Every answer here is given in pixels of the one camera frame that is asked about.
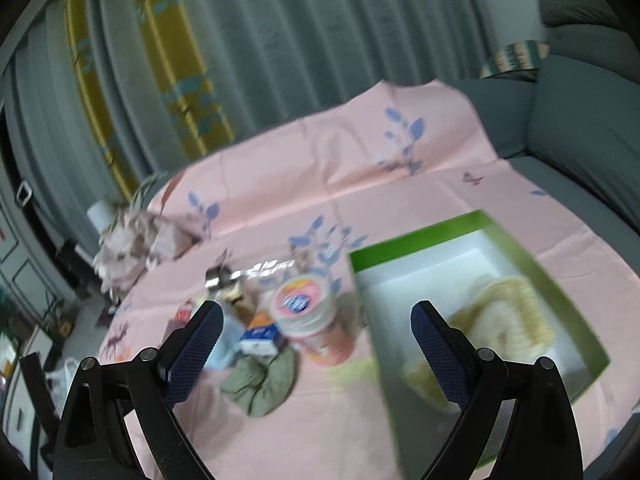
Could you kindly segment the grey sofa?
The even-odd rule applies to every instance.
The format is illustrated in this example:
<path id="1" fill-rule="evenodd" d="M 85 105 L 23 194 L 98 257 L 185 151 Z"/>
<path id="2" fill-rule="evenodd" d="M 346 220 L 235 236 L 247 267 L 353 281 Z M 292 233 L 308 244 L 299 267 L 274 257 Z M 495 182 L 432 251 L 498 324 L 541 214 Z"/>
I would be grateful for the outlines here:
<path id="1" fill-rule="evenodd" d="M 639 229 L 639 46 L 605 0 L 538 0 L 533 70 L 458 80 L 502 158 L 585 191 Z"/>

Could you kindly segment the white paper roll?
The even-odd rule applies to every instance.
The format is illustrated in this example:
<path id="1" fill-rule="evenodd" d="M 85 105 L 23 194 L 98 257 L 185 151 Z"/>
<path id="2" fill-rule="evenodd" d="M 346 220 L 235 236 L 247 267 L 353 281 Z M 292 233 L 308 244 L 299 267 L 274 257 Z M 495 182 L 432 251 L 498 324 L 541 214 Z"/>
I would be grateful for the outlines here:
<path id="1" fill-rule="evenodd" d="M 98 200 L 86 211 L 90 223 L 96 229 L 96 232 L 100 234 L 111 226 L 116 214 L 117 206 L 106 198 Z"/>

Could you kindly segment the white plastic bag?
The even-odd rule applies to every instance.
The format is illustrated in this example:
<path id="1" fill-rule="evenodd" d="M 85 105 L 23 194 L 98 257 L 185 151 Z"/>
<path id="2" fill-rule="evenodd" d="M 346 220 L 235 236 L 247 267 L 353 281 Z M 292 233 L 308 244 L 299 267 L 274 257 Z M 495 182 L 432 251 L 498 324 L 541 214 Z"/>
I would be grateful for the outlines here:
<path id="1" fill-rule="evenodd" d="M 70 356 L 64 360 L 60 368 L 46 373 L 52 401 L 58 408 L 64 404 L 66 396 L 70 392 L 78 366 L 78 359 Z"/>

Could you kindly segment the green white cardboard box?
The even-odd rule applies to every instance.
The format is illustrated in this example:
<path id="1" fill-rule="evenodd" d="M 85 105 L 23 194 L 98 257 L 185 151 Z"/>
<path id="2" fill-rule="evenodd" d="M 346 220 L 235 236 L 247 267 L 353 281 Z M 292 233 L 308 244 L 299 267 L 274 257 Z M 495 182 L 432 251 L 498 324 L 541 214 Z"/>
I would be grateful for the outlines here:
<path id="1" fill-rule="evenodd" d="M 349 259 L 406 479 L 427 470 L 460 414 L 413 337 L 410 313 L 417 302 L 431 301 L 475 347 L 491 348 L 506 361 L 548 356 L 570 400 L 610 362 L 564 290 L 484 211 L 355 250 Z"/>

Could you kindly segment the red white snack packet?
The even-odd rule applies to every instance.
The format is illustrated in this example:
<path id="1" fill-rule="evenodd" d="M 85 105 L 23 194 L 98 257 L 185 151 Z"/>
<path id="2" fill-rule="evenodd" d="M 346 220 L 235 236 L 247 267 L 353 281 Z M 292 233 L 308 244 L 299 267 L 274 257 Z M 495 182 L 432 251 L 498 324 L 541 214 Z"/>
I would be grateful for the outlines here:
<path id="1" fill-rule="evenodd" d="M 194 301 L 186 301 L 182 306 L 178 307 L 178 310 L 176 311 L 174 316 L 174 321 L 179 326 L 185 326 L 189 323 L 192 314 L 197 308 L 198 305 Z"/>

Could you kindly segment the cream yellow plush toy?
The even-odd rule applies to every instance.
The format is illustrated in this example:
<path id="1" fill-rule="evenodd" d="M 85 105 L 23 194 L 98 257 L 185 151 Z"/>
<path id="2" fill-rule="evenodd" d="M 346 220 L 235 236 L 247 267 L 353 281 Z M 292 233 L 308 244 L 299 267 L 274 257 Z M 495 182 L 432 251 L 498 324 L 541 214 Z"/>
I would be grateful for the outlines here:
<path id="1" fill-rule="evenodd" d="M 446 321 L 474 347 L 489 348 L 513 362 L 534 362 L 556 336 L 532 282 L 523 275 L 481 276 L 470 288 L 468 304 Z"/>

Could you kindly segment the grey curtain yellow band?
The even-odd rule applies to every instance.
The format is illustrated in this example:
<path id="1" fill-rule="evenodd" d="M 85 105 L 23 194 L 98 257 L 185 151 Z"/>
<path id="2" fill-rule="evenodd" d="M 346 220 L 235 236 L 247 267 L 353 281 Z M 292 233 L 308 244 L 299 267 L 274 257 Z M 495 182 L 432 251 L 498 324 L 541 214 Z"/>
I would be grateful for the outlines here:
<path id="1" fill-rule="evenodd" d="M 482 0 L 48 0 L 3 73 L 11 148 L 80 229 L 101 198 L 380 80 L 473 76 L 494 43 Z"/>

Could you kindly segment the blue white tissue packet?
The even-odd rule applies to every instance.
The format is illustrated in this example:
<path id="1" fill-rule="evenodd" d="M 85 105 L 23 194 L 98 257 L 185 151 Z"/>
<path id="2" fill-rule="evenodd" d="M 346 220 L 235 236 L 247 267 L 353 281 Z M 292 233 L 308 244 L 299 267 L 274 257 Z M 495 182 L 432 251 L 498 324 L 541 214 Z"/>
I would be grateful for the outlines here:
<path id="1" fill-rule="evenodd" d="M 265 311 L 257 312 L 239 341 L 240 351 L 246 356 L 277 356 L 285 347 L 286 339 L 277 324 Z"/>

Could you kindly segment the pink wet wipes canister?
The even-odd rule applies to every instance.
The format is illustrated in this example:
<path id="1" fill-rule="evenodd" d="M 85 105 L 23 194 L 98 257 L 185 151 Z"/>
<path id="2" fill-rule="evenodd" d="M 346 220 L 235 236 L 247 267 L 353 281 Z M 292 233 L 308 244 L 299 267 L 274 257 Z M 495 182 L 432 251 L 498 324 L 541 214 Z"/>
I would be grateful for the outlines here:
<path id="1" fill-rule="evenodd" d="M 302 274 L 285 281 L 274 292 L 269 313 L 280 333 L 318 365 L 340 365 L 354 350 L 324 278 Z"/>

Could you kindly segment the olive green soft cloth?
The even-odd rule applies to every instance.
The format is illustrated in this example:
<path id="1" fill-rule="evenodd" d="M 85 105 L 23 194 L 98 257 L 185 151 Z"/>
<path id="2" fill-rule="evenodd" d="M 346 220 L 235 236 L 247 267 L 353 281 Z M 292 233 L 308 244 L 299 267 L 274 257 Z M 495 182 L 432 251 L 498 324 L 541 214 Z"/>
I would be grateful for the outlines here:
<path id="1" fill-rule="evenodd" d="M 220 393 L 248 417 L 264 417 L 290 396 L 298 354 L 284 348 L 276 356 L 243 356 L 219 386 Z"/>

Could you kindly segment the pink patterned bed sheet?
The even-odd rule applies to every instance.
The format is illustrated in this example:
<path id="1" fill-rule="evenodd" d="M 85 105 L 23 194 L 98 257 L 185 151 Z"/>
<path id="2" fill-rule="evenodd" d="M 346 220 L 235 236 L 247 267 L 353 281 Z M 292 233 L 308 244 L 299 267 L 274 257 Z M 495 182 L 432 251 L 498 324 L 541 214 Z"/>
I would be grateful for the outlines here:
<path id="1" fill-rule="evenodd" d="M 623 428 L 639 399 L 639 281 L 593 230 L 518 176 L 475 106 L 440 82 L 378 84 L 350 102 L 264 133 L 174 177 L 147 212 L 196 237 L 137 282 L 102 344 L 105 362 L 156 344 L 178 307 L 204 292 L 207 269 L 244 257 L 300 257 L 340 288 L 353 249 L 486 209 L 540 259 L 596 326 L 613 363 L 578 401 L 586 460 Z"/>

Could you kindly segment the grey cabinet with drawers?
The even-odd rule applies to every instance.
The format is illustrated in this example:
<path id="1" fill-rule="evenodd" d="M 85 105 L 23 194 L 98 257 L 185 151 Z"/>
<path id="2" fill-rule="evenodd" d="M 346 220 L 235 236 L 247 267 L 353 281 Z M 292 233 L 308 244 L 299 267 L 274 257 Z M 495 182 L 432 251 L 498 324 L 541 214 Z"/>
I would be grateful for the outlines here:
<path id="1" fill-rule="evenodd" d="M 33 321 L 42 322 L 58 302 L 76 296 L 30 229 L 1 167 L 1 284 Z"/>

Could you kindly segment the light blue plush toy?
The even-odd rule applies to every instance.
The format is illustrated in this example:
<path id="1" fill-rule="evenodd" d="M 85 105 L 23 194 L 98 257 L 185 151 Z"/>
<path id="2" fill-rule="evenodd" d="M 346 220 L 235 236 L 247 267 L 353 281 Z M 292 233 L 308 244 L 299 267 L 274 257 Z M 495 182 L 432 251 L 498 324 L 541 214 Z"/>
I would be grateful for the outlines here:
<path id="1" fill-rule="evenodd" d="M 209 353 L 204 368 L 206 370 L 224 370 L 231 366 L 240 352 L 240 340 L 245 332 L 244 325 L 234 316 L 224 317 L 222 332 Z"/>

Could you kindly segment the striped patterned cushion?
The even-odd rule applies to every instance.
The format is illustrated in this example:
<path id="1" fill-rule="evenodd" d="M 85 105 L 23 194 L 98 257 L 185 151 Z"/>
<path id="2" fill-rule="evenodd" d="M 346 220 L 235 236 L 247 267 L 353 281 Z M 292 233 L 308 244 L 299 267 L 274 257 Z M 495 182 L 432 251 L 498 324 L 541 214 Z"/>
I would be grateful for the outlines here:
<path id="1" fill-rule="evenodd" d="M 480 79 L 510 79 L 535 82 L 549 45 L 538 40 L 508 44 L 496 51 L 480 70 Z"/>

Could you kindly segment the crumpled pink floral cloth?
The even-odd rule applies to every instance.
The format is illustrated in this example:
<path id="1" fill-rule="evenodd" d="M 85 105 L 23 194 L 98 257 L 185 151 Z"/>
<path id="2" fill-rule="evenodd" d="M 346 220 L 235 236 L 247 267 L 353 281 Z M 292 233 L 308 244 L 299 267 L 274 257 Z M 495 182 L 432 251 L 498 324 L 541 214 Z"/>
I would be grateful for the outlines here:
<path id="1" fill-rule="evenodd" d="M 195 236 L 161 216 L 144 210 L 119 212 L 93 258 L 101 292 L 120 304 L 145 274 L 180 258 L 195 242 Z"/>

